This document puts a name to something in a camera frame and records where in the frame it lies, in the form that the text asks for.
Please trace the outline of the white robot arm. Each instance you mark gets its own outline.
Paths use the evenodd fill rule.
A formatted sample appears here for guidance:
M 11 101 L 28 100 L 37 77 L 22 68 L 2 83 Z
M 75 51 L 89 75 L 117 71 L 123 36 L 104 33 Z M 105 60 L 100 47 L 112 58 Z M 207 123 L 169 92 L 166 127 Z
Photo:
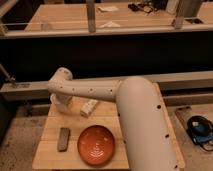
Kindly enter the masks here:
M 160 92 L 141 76 L 124 80 L 74 80 L 61 67 L 47 83 L 60 103 L 70 96 L 116 104 L 131 171 L 181 171 Z

